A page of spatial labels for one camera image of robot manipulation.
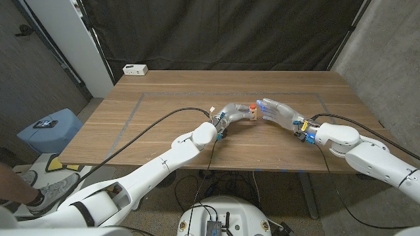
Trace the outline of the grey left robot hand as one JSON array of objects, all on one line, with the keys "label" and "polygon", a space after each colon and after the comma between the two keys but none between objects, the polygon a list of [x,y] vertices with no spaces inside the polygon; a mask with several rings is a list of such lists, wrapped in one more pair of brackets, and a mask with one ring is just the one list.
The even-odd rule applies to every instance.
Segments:
[{"label": "grey left robot hand", "polygon": [[213,116],[213,125],[217,132],[222,132],[230,123],[241,119],[254,119],[254,115],[249,111],[249,107],[242,104],[228,104]]}]

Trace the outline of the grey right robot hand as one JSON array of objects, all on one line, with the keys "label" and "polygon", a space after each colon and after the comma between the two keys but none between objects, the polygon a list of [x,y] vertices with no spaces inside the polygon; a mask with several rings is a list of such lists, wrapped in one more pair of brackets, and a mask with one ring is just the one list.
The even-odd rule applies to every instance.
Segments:
[{"label": "grey right robot hand", "polygon": [[257,100],[257,105],[260,107],[263,119],[275,122],[282,128],[292,130],[293,132],[300,132],[305,121],[308,121],[307,130],[310,130],[311,127],[318,128],[322,125],[315,121],[309,121],[304,115],[295,111],[287,104],[269,98]]}]

